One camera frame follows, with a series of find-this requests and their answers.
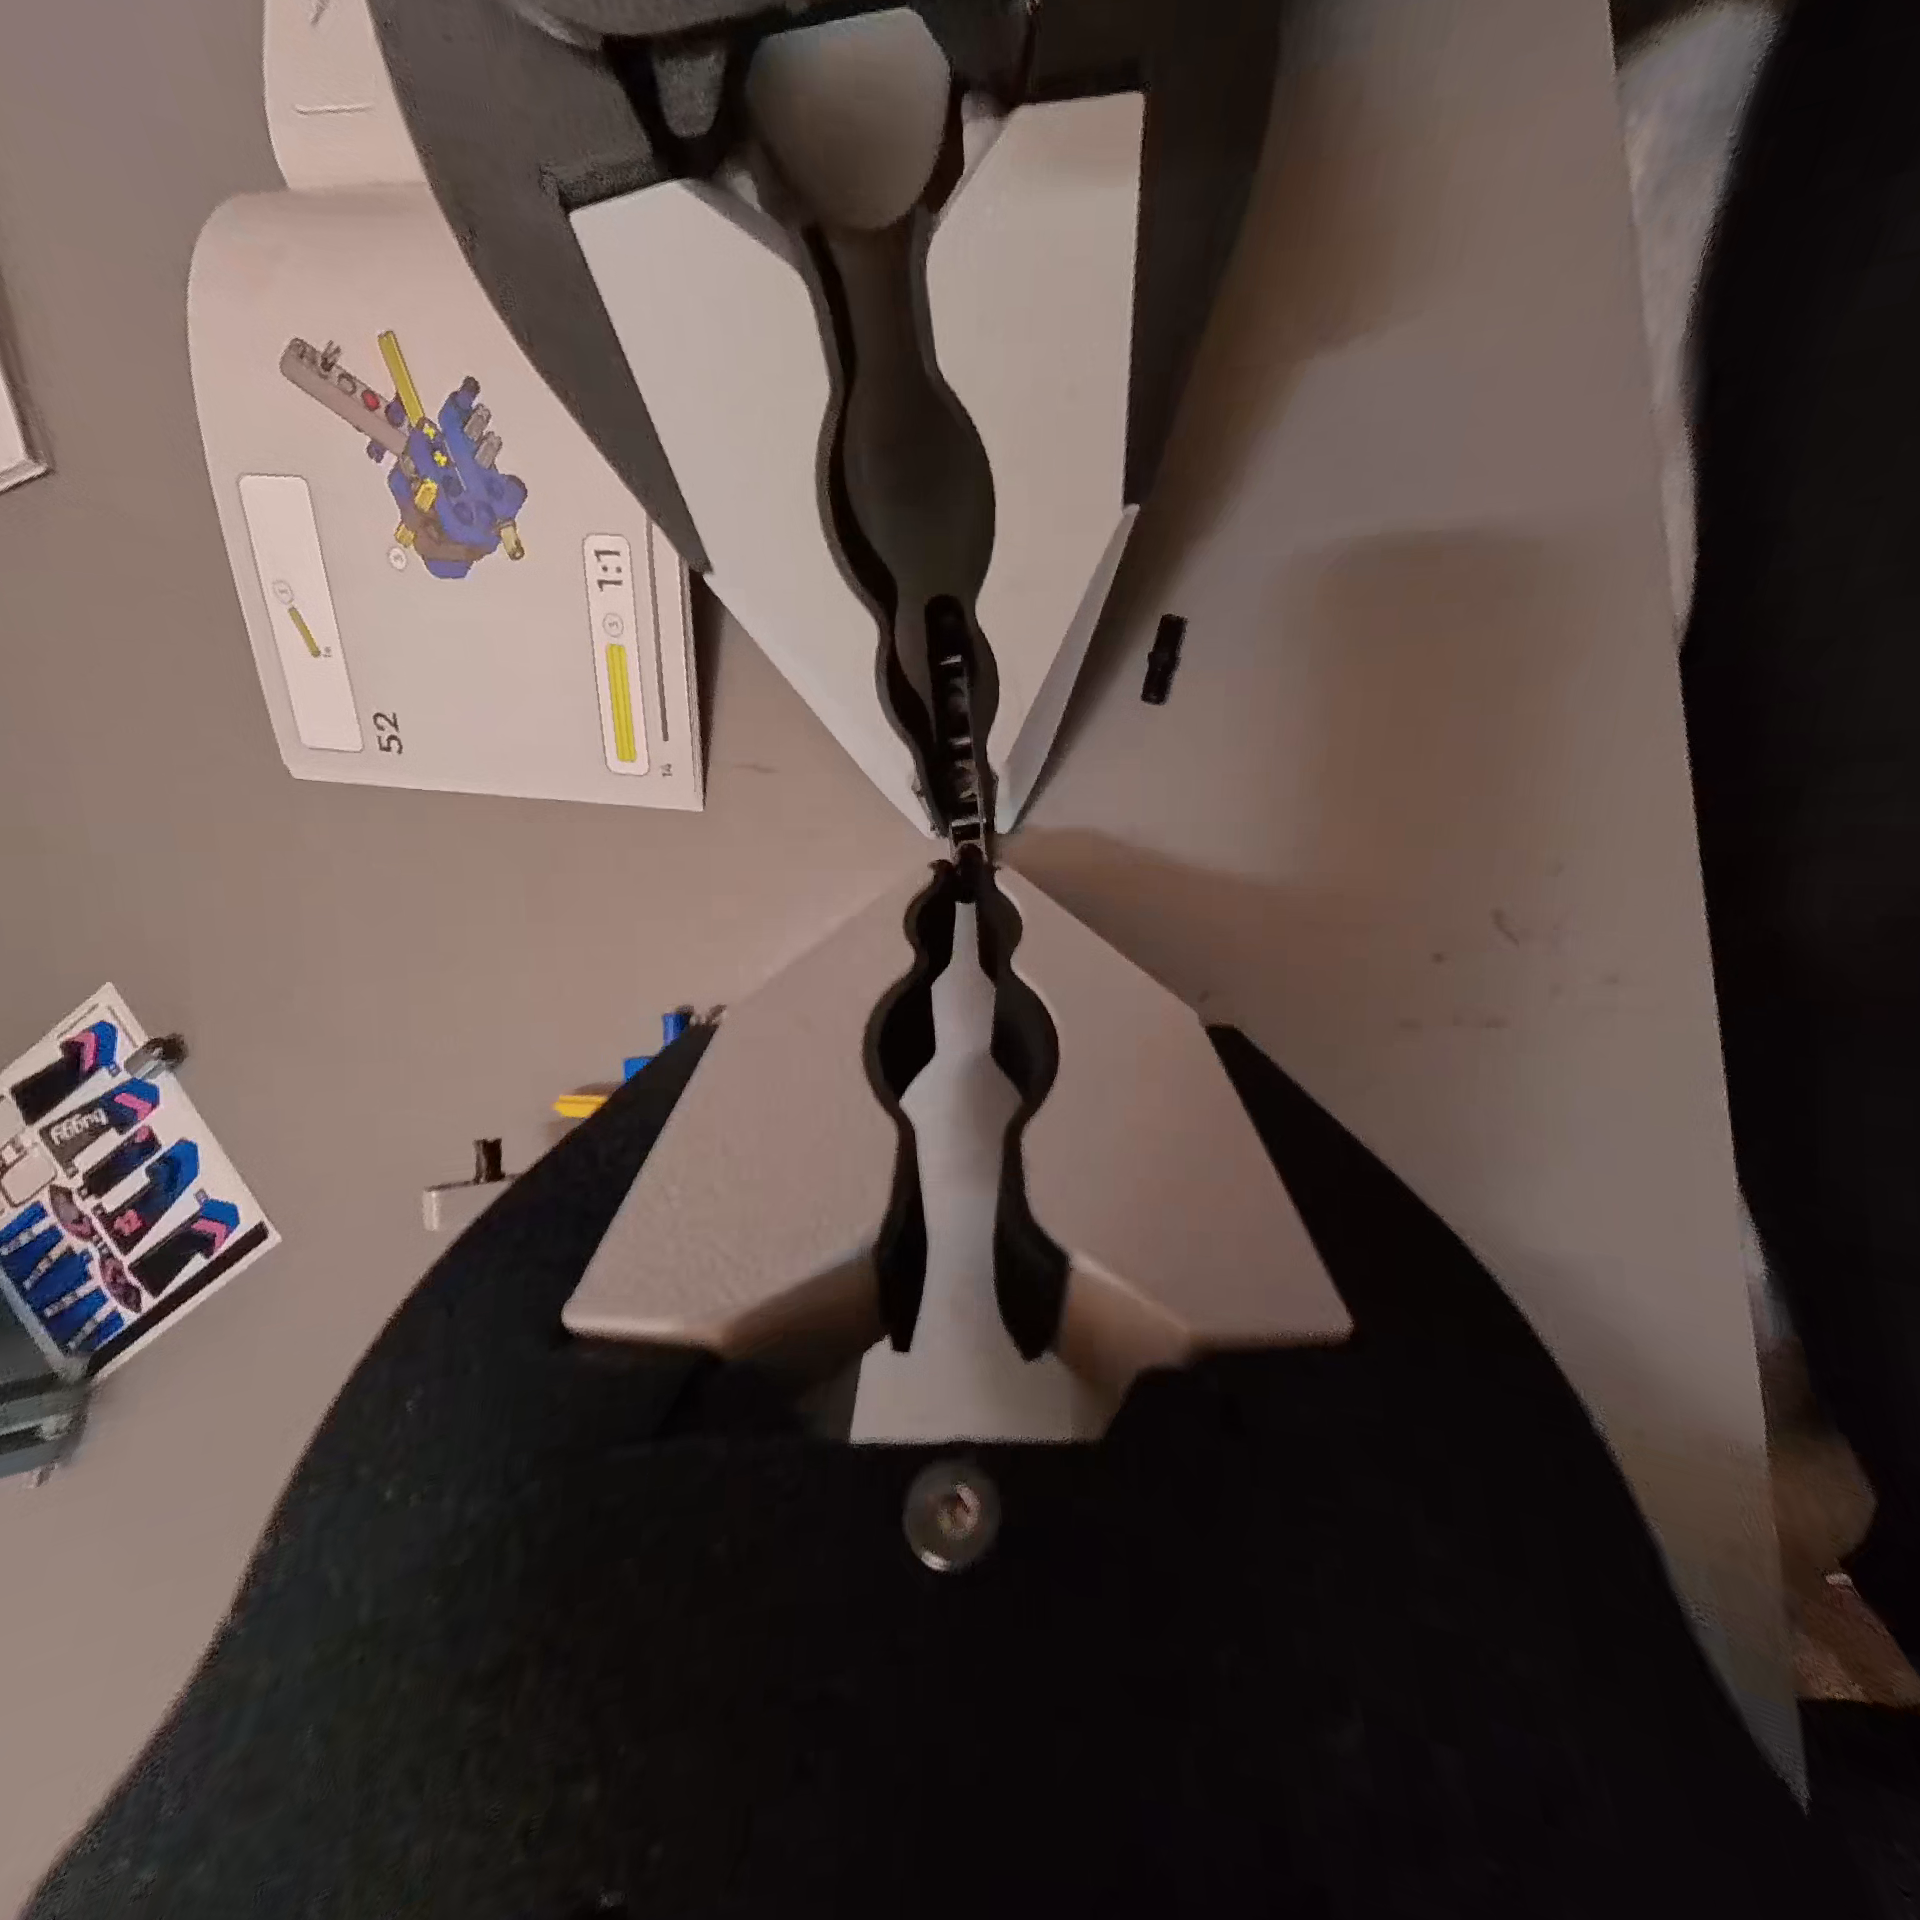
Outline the thick printed leaflet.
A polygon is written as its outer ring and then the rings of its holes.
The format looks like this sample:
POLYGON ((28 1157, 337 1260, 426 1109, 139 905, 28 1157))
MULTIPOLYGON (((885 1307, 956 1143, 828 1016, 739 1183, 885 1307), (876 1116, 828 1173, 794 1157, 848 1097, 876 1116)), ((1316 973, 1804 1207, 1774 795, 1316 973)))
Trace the thick printed leaflet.
POLYGON ((0 399, 0 431, 2 431, 2 495, 20 490, 53 468, 53 460, 44 448, 44 434, 30 408, 24 368, 11 340, 11 327, 2 319, 2 399, 0 399))

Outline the partly built toy car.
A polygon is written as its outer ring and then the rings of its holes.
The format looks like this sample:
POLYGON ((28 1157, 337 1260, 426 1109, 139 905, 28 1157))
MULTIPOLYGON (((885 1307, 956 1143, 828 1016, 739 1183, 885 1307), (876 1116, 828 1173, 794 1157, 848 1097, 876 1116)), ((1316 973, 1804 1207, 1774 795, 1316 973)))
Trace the partly built toy car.
POLYGON ((2 1279, 2 1482, 44 1485, 80 1448, 86 1365, 66 1355, 2 1279))

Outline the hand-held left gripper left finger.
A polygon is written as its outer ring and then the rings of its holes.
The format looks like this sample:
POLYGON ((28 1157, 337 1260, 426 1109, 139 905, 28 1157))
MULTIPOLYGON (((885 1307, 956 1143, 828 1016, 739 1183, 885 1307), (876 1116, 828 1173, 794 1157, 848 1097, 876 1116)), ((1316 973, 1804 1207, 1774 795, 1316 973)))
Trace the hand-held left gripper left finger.
POLYGON ((858 1373, 859 1442, 956 1436, 954 1337, 928 1289, 922 1130, 956 871, 909 869, 705 1031, 672 1113, 565 1307, 589 1341, 697 1354, 794 1386, 858 1373))

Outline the open instruction booklet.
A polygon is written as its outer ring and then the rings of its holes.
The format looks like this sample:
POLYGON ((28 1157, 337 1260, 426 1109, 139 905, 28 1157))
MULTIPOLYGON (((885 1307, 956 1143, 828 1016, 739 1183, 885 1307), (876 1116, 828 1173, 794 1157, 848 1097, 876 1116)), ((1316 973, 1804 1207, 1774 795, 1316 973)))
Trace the open instruction booklet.
POLYGON ((697 813, 685 562, 426 183, 368 4, 262 7, 283 191, 187 275, 209 480, 301 780, 697 813))

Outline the pale fuzzy cloth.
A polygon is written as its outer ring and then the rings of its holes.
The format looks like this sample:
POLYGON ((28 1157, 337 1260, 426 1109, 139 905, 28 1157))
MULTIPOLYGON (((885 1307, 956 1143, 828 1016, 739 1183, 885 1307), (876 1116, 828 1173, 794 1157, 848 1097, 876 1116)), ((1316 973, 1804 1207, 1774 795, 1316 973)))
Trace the pale fuzzy cloth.
POLYGON ((1697 307, 1746 107, 1785 7, 1611 4, 1617 103, 1648 353, 1672 621, 1697 580, 1697 307))

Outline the sticker sheet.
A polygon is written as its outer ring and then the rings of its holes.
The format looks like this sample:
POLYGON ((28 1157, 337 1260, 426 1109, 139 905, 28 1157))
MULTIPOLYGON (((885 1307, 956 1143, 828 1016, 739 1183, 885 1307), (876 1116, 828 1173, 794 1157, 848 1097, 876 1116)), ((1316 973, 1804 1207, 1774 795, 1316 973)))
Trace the sticker sheet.
POLYGON ((92 1383, 282 1244, 150 1037, 106 984, 2 1067, 2 1279, 92 1383))

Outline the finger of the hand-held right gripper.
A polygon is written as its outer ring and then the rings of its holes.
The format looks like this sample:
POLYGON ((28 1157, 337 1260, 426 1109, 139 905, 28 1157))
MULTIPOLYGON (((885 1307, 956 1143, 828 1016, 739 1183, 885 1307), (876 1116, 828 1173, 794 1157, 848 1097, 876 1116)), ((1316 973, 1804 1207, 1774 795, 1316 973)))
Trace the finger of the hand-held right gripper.
POLYGON ((1043 780, 1139 516, 1125 471, 1144 135, 1139 89, 1014 107, 928 241, 932 354, 993 477, 973 609, 998 679, 998 832, 1043 780))
POLYGON ((836 368, 800 239, 685 178, 576 209, 569 226, 690 514, 682 556, 858 770, 940 836, 882 691, 892 620, 832 529, 836 368))

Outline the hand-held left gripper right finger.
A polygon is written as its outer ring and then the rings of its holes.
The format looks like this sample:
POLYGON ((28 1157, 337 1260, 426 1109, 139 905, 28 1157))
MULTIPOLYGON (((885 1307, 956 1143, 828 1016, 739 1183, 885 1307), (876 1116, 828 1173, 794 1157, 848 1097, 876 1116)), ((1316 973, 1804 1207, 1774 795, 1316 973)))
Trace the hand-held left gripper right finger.
POLYGON ((993 1217, 1011 1370, 984 1442, 1105 1431, 1149 1373, 1353 1337, 1203 1018, 1014 869, 973 869, 993 1060, 1017 1093, 993 1217))

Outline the black toy beam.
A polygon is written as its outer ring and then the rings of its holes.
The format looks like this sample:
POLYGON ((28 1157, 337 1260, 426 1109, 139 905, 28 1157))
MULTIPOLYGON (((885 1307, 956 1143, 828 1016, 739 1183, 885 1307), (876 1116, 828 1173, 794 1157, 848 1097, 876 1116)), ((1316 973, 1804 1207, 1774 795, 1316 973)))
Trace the black toy beam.
POLYGON ((923 616, 928 651, 928 773, 938 816, 960 865, 988 869, 996 834, 989 732, 998 703, 993 649, 972 611, 945 592, 923 616))

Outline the blue toy brick assembly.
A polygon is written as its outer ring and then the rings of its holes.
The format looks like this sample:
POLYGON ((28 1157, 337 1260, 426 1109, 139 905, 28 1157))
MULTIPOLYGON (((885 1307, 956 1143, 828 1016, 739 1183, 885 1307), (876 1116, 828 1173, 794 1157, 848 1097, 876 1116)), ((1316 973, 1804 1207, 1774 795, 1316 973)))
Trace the blue toy brick assembly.
MULTIPOLYGON (((722 1004, 683 1004, 660 1016, 659 1041, 644 1051, 621 1058, 611 1079, 565 1088, 544 1111, 544 1143, 553 1145, 592 1116, 602 1113, 618 1090, 642 1077, 657 1058, 682 1045, 689 1033, 725 1019, 722 1004)), ((420 1194, 422 1227, 452 1237, 485 1213, 521 1176, 524 1160, 514 1160, 512 1141, 478 1137, 472 1141, 472 1165, 459 1178, 429 1184, 420 1194)))

